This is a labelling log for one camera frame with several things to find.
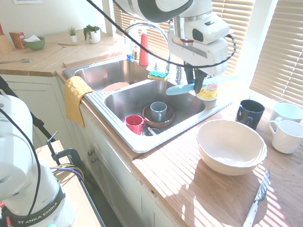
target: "window blind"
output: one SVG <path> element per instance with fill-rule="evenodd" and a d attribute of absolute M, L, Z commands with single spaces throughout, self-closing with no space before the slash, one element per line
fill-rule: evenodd
<path fill-rule="evenodd" d="M 303 107 L 303 1 L 279 0 L 250 89 Z"/>
<path fill-rule="evenodd" d="M 237 69 L 255 0 L 213 0 L 212 2 L 213 11 L 223 20 L 225 20 L 230 25 L 230 28 L 234 30 L 234 34 L 232 36 L 236 40 L 237 51 L 228 60 L 228 68 L 225 72 L 227 75 L 233 75 Z M 141 21 L 136 17 L 122 12 L 115 4 L 114 14 L 116 23 L 120 25 L 124 30 L 130 25 L 131 20 Z M 164 29 L 164 31 L 168 32 L 168 22 L 164 22 L 158 25 Z M 147 36 L 149 49 L 153 53 L 163 58 L 167 58 L 169 53 L 168 46 L 163 36 L 153 29 L 148 29 Z M 227 39 L 227 41 L 229 44 L 229 51 L 231 53 L 233 51 L 233 43 L 230 39 Z"/>

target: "white mug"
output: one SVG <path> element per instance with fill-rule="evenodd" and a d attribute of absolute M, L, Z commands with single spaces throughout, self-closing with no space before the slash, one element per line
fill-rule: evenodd
<path fill-rule="evenodd" d="M 270 114 L 269 120 L 274 121 L 277 117 L 300 123 L 303 118 L 303 110 L 290 103 L 277 103 Z"/>
<path fill-rule="evenodd" d="M 303 125 L 294 121 L 284 120 L 281 117 L 277 121 L 270 121 L 269 127 L 273 133 L 273 147 L 285 154 L 293 153 L 303 142 Z"/>

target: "yellow sponge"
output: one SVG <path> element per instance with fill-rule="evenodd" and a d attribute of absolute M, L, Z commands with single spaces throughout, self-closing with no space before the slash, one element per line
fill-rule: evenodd
<path fill-rule="evenodd" d="M 147 78 L 166 81 L 169 78 L 169 76 L 166 73 L 157 72 L 157 71 L 151 71 L 148 74 Z"/>

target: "kitchen sink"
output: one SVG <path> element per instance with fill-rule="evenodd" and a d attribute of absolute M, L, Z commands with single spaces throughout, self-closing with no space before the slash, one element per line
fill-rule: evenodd
<path fill-rule="evenodd" d="M 147 79 L 148 71 L 133 62 L 117 59 L 98 62 L 63 71 L 67 77 L 80 76 L 95 90 L 85 98 L 112 126 L 125 143 L 136 153 L 146 153 L 202 120 L 222 110 L 232 102 L 225 96 L 211 102 L 198 99 L 194 93 L 176 96 L 166 95 L 169 81 Z M 130 85 L 118 90 L 101 92 L 106 86 L 128 82 Z M 141 135 L 133 133 L 125 124 L 125 118 L 132 114 L 143 115 L 143 109 L 155 101 L 165 102 L 172 107 L 175 117 L 163 127 L 145 127 Z"/>
<path fill-rule="evenodd" d="M 79 76 L 95 91 L 118 82 L 133 84 L 147 79 L 149 73 L 144 67 L 131 61 L 108 60 L 64 70 L 68 77 Z"/>
<path fill-rule="evenodd" d="M 172 123 L 161 128 L 161 130 L 167 130 L 205 110 L 204 102 L 190 93 L 178 96 L 166 95 L 166 89 L 171 86 L 173 84 L 167 81 L 153 80 L 131 89 L 115 92 L 109 95 L 104 103 L 121 122 L 125 122 L 125 118 L 129 115 L 139 114 L 142 116 L 143 108 L 147 105 L 156 101 L 164 102 L 175 112 Z"/>

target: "dish towel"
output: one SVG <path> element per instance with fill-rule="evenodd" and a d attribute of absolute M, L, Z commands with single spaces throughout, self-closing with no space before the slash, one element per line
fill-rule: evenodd
<path fill-rule="evenodd" d="M 78 122 L 84 128 L 84 121 L 80 112 L 79 104 L 82 97 L 94 90 L 78 76 L 69 78 L 64 86 L 64 99 L 66 107 L 66 117 Z"/>

